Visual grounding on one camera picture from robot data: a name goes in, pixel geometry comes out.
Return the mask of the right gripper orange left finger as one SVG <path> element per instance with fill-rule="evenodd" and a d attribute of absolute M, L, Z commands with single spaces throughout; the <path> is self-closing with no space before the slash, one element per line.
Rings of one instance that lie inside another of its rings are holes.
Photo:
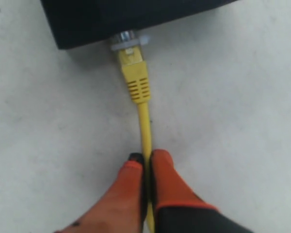
<path fill-rule="evenodd" d="M 106 193 L 61 233 L 141 233 L 146 218 L 145 160 L 132 153 Z"/>

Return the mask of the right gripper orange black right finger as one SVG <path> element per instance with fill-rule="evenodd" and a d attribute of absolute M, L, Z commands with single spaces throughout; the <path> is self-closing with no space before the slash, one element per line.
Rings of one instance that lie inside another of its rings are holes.
<path fill-rule="evenodd" d="M 168 151 L 154 150 L 150 158 L 150 169 L 155 232 L 250 232 L 203 201 L 177 173 Z"/>

